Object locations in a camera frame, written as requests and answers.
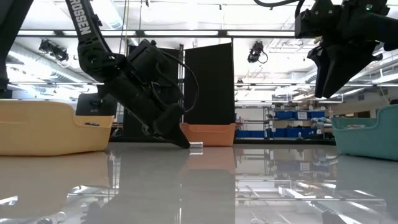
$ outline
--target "beige plastic bin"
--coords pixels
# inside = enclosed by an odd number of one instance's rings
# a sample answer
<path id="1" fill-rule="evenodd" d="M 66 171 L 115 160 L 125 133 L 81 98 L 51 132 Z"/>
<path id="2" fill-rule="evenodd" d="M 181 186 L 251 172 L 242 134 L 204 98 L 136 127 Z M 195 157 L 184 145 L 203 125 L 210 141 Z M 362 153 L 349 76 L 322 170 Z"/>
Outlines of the beige plastic bin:
<path id="1" fill-rule="evenodd" d="M 84 125 L 98 123 L 99 126 Z M 65 103 L 0 101 L 0 155 L 57 156 L 103 151 L 113 116 L 75 116 Z"/>

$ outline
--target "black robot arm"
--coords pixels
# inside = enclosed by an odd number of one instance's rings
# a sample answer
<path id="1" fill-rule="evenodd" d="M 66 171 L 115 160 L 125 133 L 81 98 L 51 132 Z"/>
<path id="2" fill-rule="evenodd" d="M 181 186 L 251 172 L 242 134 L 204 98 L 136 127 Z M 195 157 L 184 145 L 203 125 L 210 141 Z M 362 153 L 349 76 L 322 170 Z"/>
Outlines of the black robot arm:
<path id="1" fill-rule="evenodd" d="M 295 0 L 266 4 L 274 7 Z M 398 49 L 398 20 L 387 17 L 387 0 L 346 0 L 333 5 L 331 0 L 316 0 L 311 9 L 300 12 L 304 0 L 298 1 L 295 12 L 295 37 L 322 37 L 320 45 L 309 51 L 308 58 L 318 67 L 315 96 L 329 98 L 372 61 L 377 44 L 384 50 Z"/>
<path id="2" fill-rule="evenodd" d="M 154 90 L 154 83 L 168 72 L 169 55 L 148 40 L 143 40 L 127 57 L 112 53 L 101 35 L 101 21 L 90 0 L 66 2 L 78 35 L 80 67 L 104 83 L 98 86 L 98 94 L 114 96 L 142 123 L 146 134 L 190 147 L 179 126 L 185 110 L 178 103 L 166 105 Z"/>

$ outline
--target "blue bin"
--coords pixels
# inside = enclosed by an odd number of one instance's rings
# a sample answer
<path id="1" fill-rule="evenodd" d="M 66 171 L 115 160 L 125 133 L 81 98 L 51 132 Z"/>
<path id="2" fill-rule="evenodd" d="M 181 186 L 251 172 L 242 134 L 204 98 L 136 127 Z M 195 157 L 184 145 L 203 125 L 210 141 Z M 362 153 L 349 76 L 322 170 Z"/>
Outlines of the blue bin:
<path id="1" fill-rule="evenodd" d="M 286 137 L 287 138 L 298 138 L 299 133 L 302 133 L 302 128 L 286 128 Z"/>
<path id="2" fill-rule="evenodd" d="M 309 115 L 308 118 L 324 118 L 325 112 L 324 111 L 313 111 L 313 112 L 308 112 L 308 115 Z"/>
<path id="3" fill-rule="evenodd" d="M 272 128 L 267 128 L 267 137 L 269 138 L 285 138 L 285 128 L 276 128 L 275 132 L 272 132 Z"/>
<path id="4" fill-rule="evenodd" d="M 317 133 L 316 128 L 303 128 L 301 132 L 302 137 L 307 137 L 310 135 L 311 132 Z"/>
<path id="5" fill-rule="evenodd" d="M 265 136 L 264 131 L 250 131 L 250 137 L 252 138 L 264 138 Z"/>
<path id="6" fill-rule="evenodd" d="M 235 136 L 237 138 L 250 138 L 250 131 L 237 130 Z"/>
<path id="7" fill-rule="evenodd" d="M 381 108 L 377 119 L 332 118 L 331 122 L 341 153 L 398 160 L 398 105 Z M 351 124 L 364 128 L 350 129 Z"/>
<path id="8" fill-rule="evenodd" d="M 291 111 L 278 111 L 275 112 L 275 118 L 277 119 L 292 119 L 293 112 Z"/>

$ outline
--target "glossy table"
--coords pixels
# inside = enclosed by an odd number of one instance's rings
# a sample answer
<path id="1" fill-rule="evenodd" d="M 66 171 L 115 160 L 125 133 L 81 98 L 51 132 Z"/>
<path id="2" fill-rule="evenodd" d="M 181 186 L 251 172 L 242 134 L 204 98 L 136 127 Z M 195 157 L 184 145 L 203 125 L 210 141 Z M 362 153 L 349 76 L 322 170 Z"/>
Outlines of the glossy table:
<path id="1" fill-rule="evenodd" d="M 0 223 L 398 223 L 397 170 L 305 145 L 0 157 Z"/>

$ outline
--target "label on bin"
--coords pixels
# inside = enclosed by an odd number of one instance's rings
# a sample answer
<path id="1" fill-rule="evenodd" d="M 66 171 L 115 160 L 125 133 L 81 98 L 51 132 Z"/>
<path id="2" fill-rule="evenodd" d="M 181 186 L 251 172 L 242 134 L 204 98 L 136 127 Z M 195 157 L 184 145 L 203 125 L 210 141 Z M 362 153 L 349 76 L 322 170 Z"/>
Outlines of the label on bin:
<path id="1" fill-rule="evenodd" d="M 310 170 L 310 163 L 309 162 L 301 162 L 300 163 L 300 170 L 301 171 L 309 171 Z"/>
<path id="2" fill-rule="evenodd" d="M 307 119 L 307 112 L 297 112 L 298 119 Z"/>

